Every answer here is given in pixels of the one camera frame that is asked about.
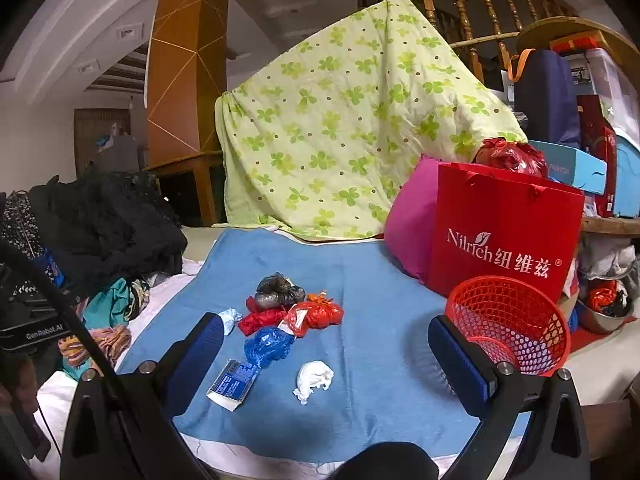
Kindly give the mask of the clear plastic storage box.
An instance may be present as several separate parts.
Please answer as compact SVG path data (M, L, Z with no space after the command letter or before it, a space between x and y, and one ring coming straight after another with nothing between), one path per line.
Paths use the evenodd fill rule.
M565 59L570 64L576 96L597 96L602 115L614 131L639 144L638 92L611 55L597 48Z

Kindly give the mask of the blue plastic storage bin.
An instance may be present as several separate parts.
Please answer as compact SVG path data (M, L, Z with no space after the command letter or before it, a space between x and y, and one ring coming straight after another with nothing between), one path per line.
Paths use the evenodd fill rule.
M613 214L615 217L637 218L639 206L639 149L626 136L616 136L616 185Z

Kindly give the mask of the blue white medicine box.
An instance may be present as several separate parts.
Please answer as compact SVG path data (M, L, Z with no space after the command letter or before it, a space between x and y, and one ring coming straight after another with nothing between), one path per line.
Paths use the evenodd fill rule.
M229 360L208 390L209 401L229 412L235 411L245 400L260 372L254 364Z

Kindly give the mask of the orange wooden column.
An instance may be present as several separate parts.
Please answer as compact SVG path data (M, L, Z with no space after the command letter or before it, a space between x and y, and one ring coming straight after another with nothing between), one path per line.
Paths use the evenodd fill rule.
M221 218L212 170L221 165L214 104L227 89L229 0L158 0L146 77L150 168L193 174L204 226Z

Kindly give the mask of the wooden stair railing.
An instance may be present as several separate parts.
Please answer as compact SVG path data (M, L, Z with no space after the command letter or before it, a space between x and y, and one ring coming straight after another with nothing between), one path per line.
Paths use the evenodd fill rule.
M543 18L574 16L565 0L411 0L477 78L502 87L516 37Z

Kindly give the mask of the red plastic bag trash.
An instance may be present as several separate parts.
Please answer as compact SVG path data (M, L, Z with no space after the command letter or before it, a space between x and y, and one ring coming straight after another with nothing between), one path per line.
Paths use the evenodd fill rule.
M245 337L253 335L261 328L279 325L286 315L286 309L282 306L262 309L253 296L249 296L245 304L248 313L238 323Z

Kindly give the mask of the black plastic bag trash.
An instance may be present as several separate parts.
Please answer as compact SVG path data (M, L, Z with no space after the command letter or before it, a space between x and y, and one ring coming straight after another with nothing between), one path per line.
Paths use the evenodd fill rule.
M281 273L263 278L256 287L254 299L262 310L272 308L291 309L306 299L303 287L295 285Z

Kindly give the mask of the black clothes pile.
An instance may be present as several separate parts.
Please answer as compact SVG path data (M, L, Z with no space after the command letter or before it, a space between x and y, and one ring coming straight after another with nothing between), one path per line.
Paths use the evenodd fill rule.
M188 242L148 172L54 177L28 197L40 240L82 298L121 278L182 272Z

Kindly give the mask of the red Nilrich paper bag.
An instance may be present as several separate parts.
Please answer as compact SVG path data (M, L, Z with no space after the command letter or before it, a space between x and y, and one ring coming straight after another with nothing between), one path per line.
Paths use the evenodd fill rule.
M558 301L574 261L584 203L582 191L550 179L443 164L427 287L447 297L470 278L501 275Z

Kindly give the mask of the light blue cardboard box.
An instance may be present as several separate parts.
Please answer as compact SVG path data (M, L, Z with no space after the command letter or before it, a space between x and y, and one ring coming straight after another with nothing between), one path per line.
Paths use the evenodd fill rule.
M529 144L544 154L551 180L578 188L582 192L602 195L606 183L606 162L579 148L563 144L530 140Z

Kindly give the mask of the teal garment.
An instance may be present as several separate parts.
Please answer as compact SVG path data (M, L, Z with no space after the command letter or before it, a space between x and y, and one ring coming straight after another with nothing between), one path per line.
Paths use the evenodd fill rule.
M93 298L82 300L76 313L107 361L115 366L119 357L130 347L131 332L128 324L149 304L150 286L146 281L128 282L120 278L110 288ZM58 341L62 354L63 372L73 380L94 367L93 358L76 336Z

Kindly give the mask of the orange-red plastic bag trash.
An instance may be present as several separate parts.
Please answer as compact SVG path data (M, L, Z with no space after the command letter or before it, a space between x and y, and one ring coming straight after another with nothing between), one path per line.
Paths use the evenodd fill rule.
M343 308L328 296L326 290L322 290L318 294L308 294L304 301L288 310L278 329L296 338L303 338L308 330L324 330L331 325L340 325L343 318Z

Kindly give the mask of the red gift box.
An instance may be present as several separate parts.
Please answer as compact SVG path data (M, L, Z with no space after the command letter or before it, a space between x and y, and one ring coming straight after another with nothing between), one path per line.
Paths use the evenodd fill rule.
M612 217L617 174L616 134L603 115L598 96L578 96L577 104L582 129L582 148L606 163L604 190L596 198L597 212L600 217Z

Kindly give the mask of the white tissue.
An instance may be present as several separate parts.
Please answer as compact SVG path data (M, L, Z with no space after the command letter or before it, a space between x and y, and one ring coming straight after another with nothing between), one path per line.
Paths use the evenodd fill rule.
M328 390L333 382L334 371L323 361L311 361L303 364L296 377L293 394L302 405L308 403L314 390Z

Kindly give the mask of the blue plastic bag trash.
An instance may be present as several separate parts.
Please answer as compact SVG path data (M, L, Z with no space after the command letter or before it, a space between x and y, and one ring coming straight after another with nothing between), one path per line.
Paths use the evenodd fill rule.
M280 328L274 326L261 328L245 341L245 359L250 364L265 370L272 362L285 359L294 341L294 335Z

